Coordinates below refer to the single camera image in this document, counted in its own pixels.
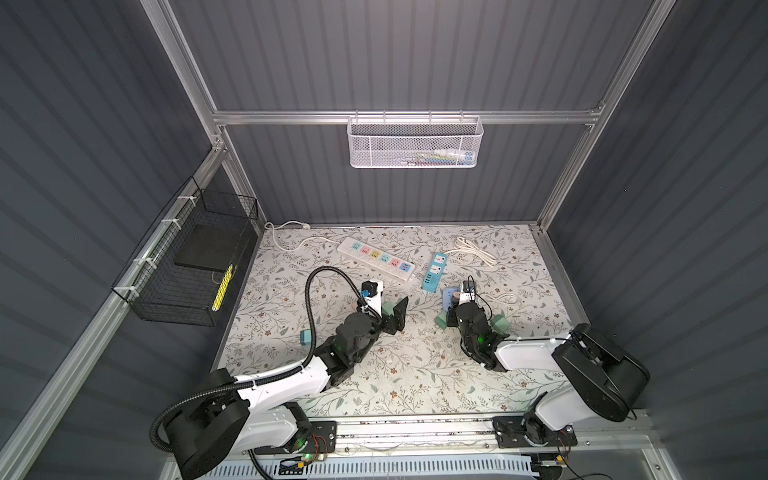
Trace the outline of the teal power strip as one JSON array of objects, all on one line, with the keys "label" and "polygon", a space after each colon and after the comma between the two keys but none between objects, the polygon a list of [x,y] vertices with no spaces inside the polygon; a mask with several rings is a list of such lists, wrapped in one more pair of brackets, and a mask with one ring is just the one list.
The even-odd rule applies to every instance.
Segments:
[{"label": "teal power strip", "polygon": [[427,268],[422,288],[428,293],[436,293],[447,265],[448,256],[445,253],[437,252]]}]

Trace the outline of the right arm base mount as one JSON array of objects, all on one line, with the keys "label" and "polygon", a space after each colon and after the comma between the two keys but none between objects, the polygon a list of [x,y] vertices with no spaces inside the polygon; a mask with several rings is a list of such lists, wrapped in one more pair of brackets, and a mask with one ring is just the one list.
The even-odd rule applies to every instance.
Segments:
[{"label": "right arm base mount", "polygon": [[535,417],[495,416],[491,419],[500,448],[574,447],[578,439],[571,425],[552,430]]}]

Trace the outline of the items in white basket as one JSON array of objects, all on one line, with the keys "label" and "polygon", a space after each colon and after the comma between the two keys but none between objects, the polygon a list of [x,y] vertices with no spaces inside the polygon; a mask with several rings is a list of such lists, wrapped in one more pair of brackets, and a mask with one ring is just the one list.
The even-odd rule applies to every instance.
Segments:
[{"label": "items in white basket", "polygon": [[476,152],[455,148],[411,152],[409,155],[397,159],[397,162],[406,166],[473,168],[476,165]]}]

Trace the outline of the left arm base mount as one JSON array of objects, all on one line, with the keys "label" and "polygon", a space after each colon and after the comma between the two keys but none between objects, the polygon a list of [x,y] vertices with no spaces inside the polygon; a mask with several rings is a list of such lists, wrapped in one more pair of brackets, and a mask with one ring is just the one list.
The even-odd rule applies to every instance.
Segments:
[{"label": "left arm base mount", "polygon": [[328,454],[336,447],[338,423],[335,421],[309,421],[301,424],[297,433],[284,445],[278,447],[260,447],[257,455],[274,454]]}]

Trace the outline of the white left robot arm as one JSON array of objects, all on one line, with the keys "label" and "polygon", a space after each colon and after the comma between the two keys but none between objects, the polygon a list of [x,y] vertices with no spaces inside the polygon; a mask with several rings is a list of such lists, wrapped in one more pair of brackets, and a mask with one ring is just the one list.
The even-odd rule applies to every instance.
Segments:
[{"label": "white left robot arm", "polygon": [[310,359],[274,375],[235,377],[225,368],[209,374],[202,391],[170,406],[150,428],[150,439],[173,454],[184,479],[197,479],[230,453],[304,448],[312,424],[297,401],[346,381],[382,334],[405,327],[409,300],[383,302],[383,285],[366,281],[357,309]]}]

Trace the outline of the black foam pad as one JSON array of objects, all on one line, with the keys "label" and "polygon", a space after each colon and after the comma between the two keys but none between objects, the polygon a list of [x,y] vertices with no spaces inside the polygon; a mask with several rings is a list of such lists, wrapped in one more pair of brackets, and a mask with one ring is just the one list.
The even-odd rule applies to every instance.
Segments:
[{"label": "black foam pad", "polygon": [[196,225],[174,257],[180,267],[224,273],[240,239],[240,231]]}]

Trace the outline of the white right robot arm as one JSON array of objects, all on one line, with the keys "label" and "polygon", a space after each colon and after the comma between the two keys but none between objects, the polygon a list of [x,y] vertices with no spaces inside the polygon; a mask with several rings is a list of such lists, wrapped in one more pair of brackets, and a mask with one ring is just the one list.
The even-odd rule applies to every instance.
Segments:
[{"label": "white right robot arm", "polygon": [[462,351],[485,369],[534,369],[565,377],[563,386],[538,395],[526,412],[523,425],[530,437],[593,417],[620,423],[651,380],[638,359],[590,324],[559,337],[513,338],[494,331],[488,312],[468,293],[450,295],[445,317],[459,330]]}]

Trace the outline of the white multicolour power strip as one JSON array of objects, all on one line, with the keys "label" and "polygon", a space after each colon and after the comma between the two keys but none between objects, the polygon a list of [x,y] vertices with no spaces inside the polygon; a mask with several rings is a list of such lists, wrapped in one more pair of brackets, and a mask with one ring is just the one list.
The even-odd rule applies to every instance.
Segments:
[{"label": "white multicolour power strip", "polygon": [[337,246],[337,251],[363,266],[402,282],[409,281],[415,271],[413,263],[352,237],[344,238]]}]

